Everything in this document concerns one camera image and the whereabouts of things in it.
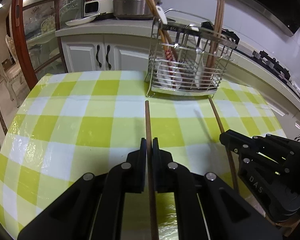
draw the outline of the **gas stove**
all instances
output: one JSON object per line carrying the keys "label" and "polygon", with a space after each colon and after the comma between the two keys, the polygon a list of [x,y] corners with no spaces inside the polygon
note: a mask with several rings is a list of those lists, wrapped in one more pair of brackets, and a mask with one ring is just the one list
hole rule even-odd
{"label": "gas stove", "polygon": [[300,99],[300,88],[293,80],[291,80],[289,70],[282,67],[275,58],[271,58],[264,50],[260,52],[255,50],[251,51],[240,44],[234,50],[265,68],[284,83]]}

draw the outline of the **white appliance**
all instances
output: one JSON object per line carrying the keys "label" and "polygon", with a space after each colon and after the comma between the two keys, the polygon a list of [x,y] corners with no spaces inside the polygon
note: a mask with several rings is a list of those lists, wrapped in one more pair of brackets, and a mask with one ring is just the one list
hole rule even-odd
{"label": "white appliance", "polygon": [[113,0],[92,0],[84,3],[83,16],[112,14]]}

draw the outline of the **dish rack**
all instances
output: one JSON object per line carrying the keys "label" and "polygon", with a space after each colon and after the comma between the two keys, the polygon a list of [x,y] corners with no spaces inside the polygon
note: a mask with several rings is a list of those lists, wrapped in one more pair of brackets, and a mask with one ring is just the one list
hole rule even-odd
{"label": "dish rack", "polygon": [[[169,9],[209,21],[198,15]],[[163,43],[159,32],[167,31],[174,44]],[[210,46],[216,48],[210,53]],[[225,35],[193,24],[173,20],[152,24],[148,72],[150,91],[181,96],[204,96],[216,93],[232,51],[237,44]]]}

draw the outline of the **black cabinet handle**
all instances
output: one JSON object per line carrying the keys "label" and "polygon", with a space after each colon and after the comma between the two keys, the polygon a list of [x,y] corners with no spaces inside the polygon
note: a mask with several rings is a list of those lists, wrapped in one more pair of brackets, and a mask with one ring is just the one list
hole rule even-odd
{"label": "black cabinet handle", "polygon": [[107,46],[107,55],[106,55],[106,61],[108,63],[108,68],[111,70],[111,64],[109,63],[109,52],[110,52],[110,45]]}
{"label": "black cabinet handle", "polygon": [[100,45],[97,46],[96,60],[99,63],[99,68],[102,68],[102,64],[99,61],[99,51],[100,51]]}

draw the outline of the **countertop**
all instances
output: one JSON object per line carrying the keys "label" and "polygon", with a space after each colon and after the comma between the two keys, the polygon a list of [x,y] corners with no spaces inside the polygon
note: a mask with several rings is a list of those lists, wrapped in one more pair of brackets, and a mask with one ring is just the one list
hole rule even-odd
{"label": "countertop", "polygon": [[80,34],[124,34],[151,37],[153,20],[115,20],[98,22],[64,28],[55,32],[57,37]]}
{"label": "countertop", "polygon": [[[195,23],[186,19],[180,19],[172,17],[178,22],[185,24]],[[83,34],[119,34],[119,35],[133,35],[141,37],[150,37],[152,30],[153,20],[116,20],[108,19],[98,22],[87,23],[79,26],[64,28],[55,32],[57,37],[71,36],[71,35],[83,35]],[[239,42],[240,45],[247,47],[248,45]],[[233,51],[231,62],[237,65],[239,69],[244,70],[258,77],[262,81],[269,84],[285,98],[287,98],[299,111],[300,111],[300,99],[277,77],[271,74],[269,71],[258,65],[251,59],[243,56],[242,54]],[[254,87],[254,84],[249,84],[249,81],[244,80],[246,84]]]}

